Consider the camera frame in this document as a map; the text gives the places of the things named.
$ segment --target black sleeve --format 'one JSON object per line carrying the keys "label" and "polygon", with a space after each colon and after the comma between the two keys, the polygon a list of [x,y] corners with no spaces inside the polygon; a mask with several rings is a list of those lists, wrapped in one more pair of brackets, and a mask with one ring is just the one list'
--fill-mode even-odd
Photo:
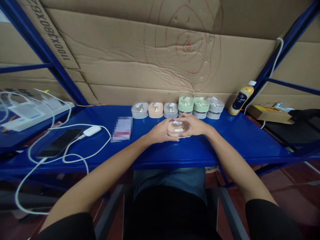
{"label": "black sleeve", "polygon": [[303,239],[292,220],[272,202],[253,199],[246,204],[250,236],[255,239]]}
{"label": "black sleeve", "polygon": [[65,217],[41,231],[36,240],[94,240],[94,227],[89,213]]}

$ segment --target person's left hand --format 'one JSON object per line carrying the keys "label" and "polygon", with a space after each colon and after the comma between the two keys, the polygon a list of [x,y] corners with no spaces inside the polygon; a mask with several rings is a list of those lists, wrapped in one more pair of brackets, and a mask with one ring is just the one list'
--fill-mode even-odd
{"label": "person's left hand", "polygon": [[167,134],[167,128],[169,125],[169,122],[172,120],[172,118],[167,118],[163,120],[162,122],[155,125],[150,132],[148,132],[145,136],[148,139],[149,143],[162,143],[166,141],[175,141],[179,142],[179,139],[177,137],[171,137]]}

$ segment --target chair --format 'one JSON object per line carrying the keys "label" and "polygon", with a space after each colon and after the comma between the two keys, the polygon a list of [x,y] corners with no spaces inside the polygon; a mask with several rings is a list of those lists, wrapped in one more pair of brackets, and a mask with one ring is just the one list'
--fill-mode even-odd
{"label": "chair", "polygon": [[[226,214],[233,238],[235,240],[249,240],[249,236],[243,227],[240,217],[232,203],[232,200],[226,188],[218,187],[206,190],[208,211],[212,217],[212,222],[218,230],[218,204],[221,201],[224,212]],[[95,228],[97,240],[105,240],[113,223],[118,207],[121,203],[122,196],[124,196],[124,221],[123,227],[127,225],[129,213],[133,205],[133,188],[128,185],[118,185],[111,196],[111,199],[105,208],[98,224]]]}

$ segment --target forearm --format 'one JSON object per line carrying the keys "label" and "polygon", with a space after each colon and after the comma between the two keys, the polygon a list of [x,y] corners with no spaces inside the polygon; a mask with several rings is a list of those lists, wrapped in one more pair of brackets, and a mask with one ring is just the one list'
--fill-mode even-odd
{"label": "forearm", "polygon": [[94,169],[57,201],[41,230],[64,217],[80,212],[89,212],[92,205],[150,145],[146,136],[142,136]]}
{"label": "forearm", "polygon": [[211,126],[205,134],[214,148],[223,169],[241,191],[244,199],[265,199],[275,202],[270,192],[243,157]]}

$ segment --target hand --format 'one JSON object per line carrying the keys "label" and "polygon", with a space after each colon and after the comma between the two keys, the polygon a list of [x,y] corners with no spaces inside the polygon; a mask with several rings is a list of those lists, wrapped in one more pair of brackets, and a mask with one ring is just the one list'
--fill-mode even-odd
{"label": "hand", "polygon": [[167,128],[171,120],[172,118],[167,118],[163,120],[161,123],[158,123],[157,125],[155,125],[151,129],[151,131],[145,135],[146,138],[148,139],[148,142],[151,144],[162,143],[166,141],[179,142],[179,139],[177,137],[170,137],[167,134]]}
{"label": "hand", "polygon": [[188,113],[183,113],[179,116],[179,118],[175,118],[174,120],[189,123],[189,130],[179,134],[179,137],[205,134],[210,128],[213,128],[209,124],[206,124],[205,122]]}

